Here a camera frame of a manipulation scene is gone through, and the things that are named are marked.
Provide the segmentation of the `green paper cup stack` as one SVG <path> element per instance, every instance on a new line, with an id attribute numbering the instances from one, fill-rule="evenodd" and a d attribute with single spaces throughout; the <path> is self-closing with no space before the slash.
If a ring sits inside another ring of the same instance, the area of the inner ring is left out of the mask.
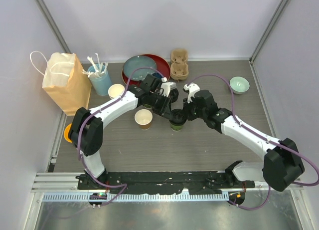
<path id="1" fill-rule="evenodd" d="M 147 109 L 152 109 L 152 106 L 147 105 L 147 104 L 145 104 L 144 107 L 147 108 Z"/>

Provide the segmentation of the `black cup lid stack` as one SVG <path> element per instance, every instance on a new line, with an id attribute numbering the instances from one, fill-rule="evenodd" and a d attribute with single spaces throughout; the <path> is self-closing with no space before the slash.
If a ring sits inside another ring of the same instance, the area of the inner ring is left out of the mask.
<path id="1" fill-rule="evenodd" d="M 174 89 L 170 93 L 171 93 L 171 102 L 175 103 L 178 100 L 179 92 L 177 89 Z"/>

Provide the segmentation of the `single green paper cup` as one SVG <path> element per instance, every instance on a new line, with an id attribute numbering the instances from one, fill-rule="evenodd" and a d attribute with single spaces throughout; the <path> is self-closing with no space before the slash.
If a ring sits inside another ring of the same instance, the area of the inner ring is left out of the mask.
<path id="1" fill-rule="evenodd" d="M 176 131 L 176 132 L 182 130 L 183 126 L 184 126 L 184 123 L 173 123 L 173 122 L 170 122 L 170 128 L 173 131 Z"/>

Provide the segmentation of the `single brown paper cup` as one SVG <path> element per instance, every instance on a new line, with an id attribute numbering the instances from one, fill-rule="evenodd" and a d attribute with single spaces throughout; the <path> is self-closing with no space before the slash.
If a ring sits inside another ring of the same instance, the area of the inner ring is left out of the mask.
<path id="1" fill-rule="evenodd" d="M 141 109 L 134 116 L 135 122 L 142 130 L 147 130 L 151 127 L 153 115 L 148 109 Z"/>

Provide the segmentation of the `brown paper cup stack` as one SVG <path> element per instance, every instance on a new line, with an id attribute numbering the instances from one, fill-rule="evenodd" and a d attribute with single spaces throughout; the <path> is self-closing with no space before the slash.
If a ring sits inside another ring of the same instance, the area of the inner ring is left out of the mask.
<path id="1" fill-rule="evenodd" d="M 121 84 L 113 84 L 108 89 L 108 95 L 111 99 L 114 99 L 123 94 L 125 87 Z"/>

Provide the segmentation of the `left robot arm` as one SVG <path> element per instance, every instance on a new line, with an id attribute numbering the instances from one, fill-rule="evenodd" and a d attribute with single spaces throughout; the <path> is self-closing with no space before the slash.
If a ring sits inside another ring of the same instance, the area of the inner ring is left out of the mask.
<path id="1" fill-rule="evenodd" d="M 90 110 L 81 107 L 76 111 L 68 138 L 76 147 L 78 159 L 90 176 L 88 182 L 94 189 L 102 189 L 107 178 L 100 156 L 104 128 L 141 105 L 148 105 L 156 114 L 169 119 L 170 105 L 177 98 L 176 83 L 148 74 L 139 85 L 127 84 L 118 97 Z"/>

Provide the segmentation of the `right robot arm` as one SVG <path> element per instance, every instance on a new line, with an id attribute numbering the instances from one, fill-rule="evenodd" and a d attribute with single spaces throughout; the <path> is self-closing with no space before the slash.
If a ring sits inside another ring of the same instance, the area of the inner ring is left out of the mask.
<path id="1" fill-rule="evenodd" d="M 235 188 L 243 181 L 266 182 L 282 192 L 304 173 L 305 168 L 294 141 L 279 140 L 246 125 L 226 108 L 219 108 L 208 90 L 186 86 L 183 114 L 188 121 L 201 119 L 208 128 L 229 136 L 257 154 L 262 162 L 239 161 L 225 175 L 228 186 Z"/>

